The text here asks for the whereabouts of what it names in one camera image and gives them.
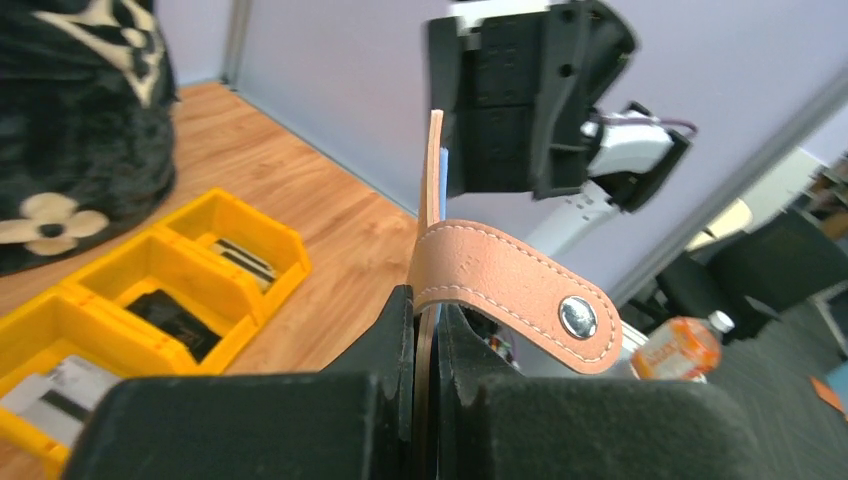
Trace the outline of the black floral blanket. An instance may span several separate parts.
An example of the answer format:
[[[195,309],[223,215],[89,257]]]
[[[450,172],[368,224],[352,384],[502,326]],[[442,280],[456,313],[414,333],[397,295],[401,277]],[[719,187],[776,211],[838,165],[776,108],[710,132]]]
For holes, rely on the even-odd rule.
[[[1,272],[91,250],[173,192],[175,74],[152,1],[1,5]]]

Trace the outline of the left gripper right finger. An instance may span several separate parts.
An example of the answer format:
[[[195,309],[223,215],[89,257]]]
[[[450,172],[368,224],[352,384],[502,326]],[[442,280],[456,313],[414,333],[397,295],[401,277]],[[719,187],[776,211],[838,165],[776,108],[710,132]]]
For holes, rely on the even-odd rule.
[[[710,384],[526,377],[446,306],[443,479],[770,479],[741,407]]]

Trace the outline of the orange drink bottle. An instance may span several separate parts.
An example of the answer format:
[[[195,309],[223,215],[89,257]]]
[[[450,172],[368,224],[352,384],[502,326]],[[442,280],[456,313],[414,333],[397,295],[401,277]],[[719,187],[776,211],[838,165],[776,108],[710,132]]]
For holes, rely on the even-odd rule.
[[[722,311],[705,318],[671,318],[632,353],[631,368],[640,379],[696,380],[718,367],[723,337],[734,327]]]

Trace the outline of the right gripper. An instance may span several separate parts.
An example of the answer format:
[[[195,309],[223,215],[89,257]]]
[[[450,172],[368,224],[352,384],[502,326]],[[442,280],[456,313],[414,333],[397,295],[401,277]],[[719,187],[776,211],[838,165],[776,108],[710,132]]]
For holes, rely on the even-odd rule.
[[[427,24],[430,105],[444,114],[447,194],[571,195],[599,144],[583,134],[637,39],[600,1]]]

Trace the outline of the black office chair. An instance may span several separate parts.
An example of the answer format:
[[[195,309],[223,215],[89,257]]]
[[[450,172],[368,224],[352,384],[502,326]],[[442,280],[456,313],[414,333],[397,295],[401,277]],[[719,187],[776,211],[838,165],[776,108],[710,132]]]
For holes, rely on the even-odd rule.
[[[710,255],[684,252],[655,277],[655,298],[628,304],[653,319],[720,311],[734,328],[724,340],[756,337],[785,310],[847,279],[847,255],[797,210],[720,242]]]

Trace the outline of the yellow plastic end bin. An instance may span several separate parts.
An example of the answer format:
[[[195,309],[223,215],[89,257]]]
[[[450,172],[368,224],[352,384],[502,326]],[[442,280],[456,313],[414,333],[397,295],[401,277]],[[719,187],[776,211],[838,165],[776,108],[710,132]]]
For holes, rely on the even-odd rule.
[[[279,311],[312,271],[298,232],[220,188],[213,188],[164,216],[155,228],[178,238],[218,266],[238,269],[252,282],[248,297],[266,320]],[[266,292],[259,290],[250,274],[209,249],[220,238],[244,247],[274,268],[276,280]]]

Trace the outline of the black cards in bin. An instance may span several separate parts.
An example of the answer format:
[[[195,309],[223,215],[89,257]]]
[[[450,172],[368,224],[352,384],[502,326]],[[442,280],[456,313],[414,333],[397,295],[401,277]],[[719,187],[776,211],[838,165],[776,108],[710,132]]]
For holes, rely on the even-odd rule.
[[[163,290],[141,295],[126,309],[182,343],[196,362],[204,360],[221,340]]]

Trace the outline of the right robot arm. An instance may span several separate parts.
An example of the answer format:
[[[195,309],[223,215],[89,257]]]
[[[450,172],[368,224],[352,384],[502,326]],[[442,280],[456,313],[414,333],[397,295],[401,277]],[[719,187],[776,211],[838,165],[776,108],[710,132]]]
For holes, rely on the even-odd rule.
[[[696,127],[637,102],[611,114],[598,101],[637,49],[627,22],[601,1],[525,12],[474,12],[457,2],[424,27],[431,114],[421,181],[422,225],[466,193],[562,198],[546,254],[620,214],[640,210],[690,148]]]

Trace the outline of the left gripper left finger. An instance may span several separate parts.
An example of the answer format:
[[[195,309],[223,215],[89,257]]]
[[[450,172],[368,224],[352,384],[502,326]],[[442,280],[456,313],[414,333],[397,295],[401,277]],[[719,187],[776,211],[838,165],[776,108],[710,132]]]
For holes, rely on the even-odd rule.
[[[113,387],[86,421],[66,479],[407,479],[411,290],[309,373],[161,376]]]

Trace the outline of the pink leather card holder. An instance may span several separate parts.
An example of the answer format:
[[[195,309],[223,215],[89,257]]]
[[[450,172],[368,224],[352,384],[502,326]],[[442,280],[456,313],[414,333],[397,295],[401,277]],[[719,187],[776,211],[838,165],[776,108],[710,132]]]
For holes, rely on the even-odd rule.
[[[436,438],[429,416],[440,305],[476,310],[581,374],[608,370],[623,342],[616,308],[591,282],[494,227],[443,219],[443,117],[438,109],[430,113],[418,236],[408,274],[413,312],[419,318],[412,404],[412,458],[418,479],[431,471],[429,449]]]

